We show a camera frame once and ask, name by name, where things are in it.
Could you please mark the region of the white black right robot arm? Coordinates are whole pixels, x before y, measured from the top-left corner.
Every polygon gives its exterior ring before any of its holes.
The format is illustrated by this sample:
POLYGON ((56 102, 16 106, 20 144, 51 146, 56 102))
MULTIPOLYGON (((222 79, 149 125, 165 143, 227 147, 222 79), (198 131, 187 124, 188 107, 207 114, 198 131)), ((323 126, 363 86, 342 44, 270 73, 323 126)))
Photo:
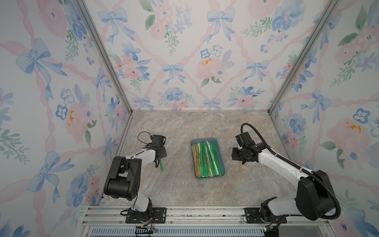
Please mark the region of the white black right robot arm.
POLYGON ((341 205, 325 172, 302 167, 263 143, 233 148, 232 159, 242 164, 257 162, 267 166, 296 188, 293 197, 272 197, 262 202, 258 215, 262 221, 268 223, 282 216, 303 216, 311 221, 340 217, 341 205))

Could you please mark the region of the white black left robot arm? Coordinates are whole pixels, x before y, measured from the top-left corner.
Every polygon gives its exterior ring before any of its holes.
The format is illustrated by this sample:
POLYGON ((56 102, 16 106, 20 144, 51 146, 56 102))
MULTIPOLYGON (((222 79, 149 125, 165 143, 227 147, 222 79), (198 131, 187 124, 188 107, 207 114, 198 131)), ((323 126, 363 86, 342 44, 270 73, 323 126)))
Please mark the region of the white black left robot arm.
POLYGON ((164 141, 153 141, 131 156, 115 157, 105 181, 104 194, 131 202, 133 211, 147 212, 151 200, 139 191, 142 167, 149 163, 159 166, 160 159, 167 156, 164 145, 164 141))

